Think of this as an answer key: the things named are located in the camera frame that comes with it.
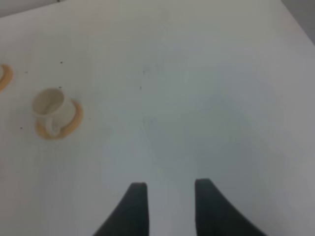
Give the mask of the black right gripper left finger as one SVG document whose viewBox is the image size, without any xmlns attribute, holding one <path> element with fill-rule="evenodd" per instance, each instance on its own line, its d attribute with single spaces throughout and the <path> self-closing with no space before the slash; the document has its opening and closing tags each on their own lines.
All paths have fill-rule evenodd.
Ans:
<svg viewBox="0 0 315 236">
<path fill-rule="evenodd" d="M 148 236 L 149 204 L 146 183 L 132 183 L 119 204 L 94 235 Z"/>
</svg>

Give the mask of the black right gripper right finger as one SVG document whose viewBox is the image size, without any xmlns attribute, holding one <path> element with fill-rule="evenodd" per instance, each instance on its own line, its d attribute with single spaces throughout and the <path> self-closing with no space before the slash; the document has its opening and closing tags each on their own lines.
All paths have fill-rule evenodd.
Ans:
<svg viewBox="0 0 315 236">
<path fill-rule="evenodd" d="M 195 181 L 195 226 L 198 236 L 263 236 L 209 179 Z"/>
</svg>

